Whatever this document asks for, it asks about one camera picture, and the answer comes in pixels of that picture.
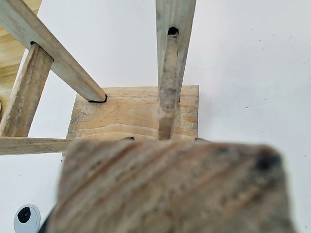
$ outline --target weathered wood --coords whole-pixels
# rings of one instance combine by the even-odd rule
[[[67,138],[155,139],[158,134],[158,87],[105,88],[106,104],[90,104],[77,95]],[[183,86],[176,106],[173,140],[198,135],[198,86]]]
[[[170,28],[178,29],[177,100],[183,82],[196,0],[156,0],[156,35],[159,87],[164,68],[167,35]]]
[[[33,43],[0,123],[0,135],[27,137],[53,59]]]
[[[0,0],[0,24],[26,48],[39,44],[53,59],[52,71],[87,100],[103,102],[105,92],[22,0]]]
[[[49,233],[294,233],[265,145],[145,140],[68,150]]]
[[[74,139],[0,137],[0,155],[64,152],[72,141]]]

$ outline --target wooden crossbar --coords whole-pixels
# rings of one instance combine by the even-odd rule
[[[65,152],[74,139],[0,137],[0,155]]]
[[[23,0],[0,0],[0,24],[27,49],[36,42],[53,59],[51,70],[86,100],[105,102],[105,92]]]

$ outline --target mortise hole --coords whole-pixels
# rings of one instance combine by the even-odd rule
[[[177,33],[179,33],[179,30],[175,27],[171,27],[169,28],[167,35],[176,35]]]

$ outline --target wooden board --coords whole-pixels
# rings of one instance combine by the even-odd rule
[[[158,87],[105,88],[105,104],[77,95],[67,138],[157,138]],[[198,86],[183,86],[176,106],[172,139],[195,138],[198,132]]]
[[[40,7],[41,0],[24,1],[36,15]],[[2,103],[0,119],[6,109],[8,100],[10,99],[11,91],[24,51],[25,47],[15,40],[15,38],[0,25],[0,101]]]
[[[28,136],[52,63],[53,58],[38,44],[31,45],[3,114],[0,136]]]
[[[156,0],[156,37],[157,37],[157,64],[158,79],[161,86],[161,77],[164,68],[167,35],[169,28],[178,29],[178,100],[186,66],[192,23],[196,0]]]
[[[105,101],[105,92],[22,0],[0,0],[0,24],[24,47],[40,45],[53,59],[52,70],[87,100]]]
[[[49,233],[294,233],[282,159],[265,145],[79,142]]]

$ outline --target blurry wooden block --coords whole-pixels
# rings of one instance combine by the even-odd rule
[[[158,87],[105,88],[107,103],[89,103],[77,95],[67,138],[136,140],[156,138]],[[183,86],[172,139],[197,137],[198,86]]]
[[[294,233],[265,145],[83,141],[68,150],[49,233]]]

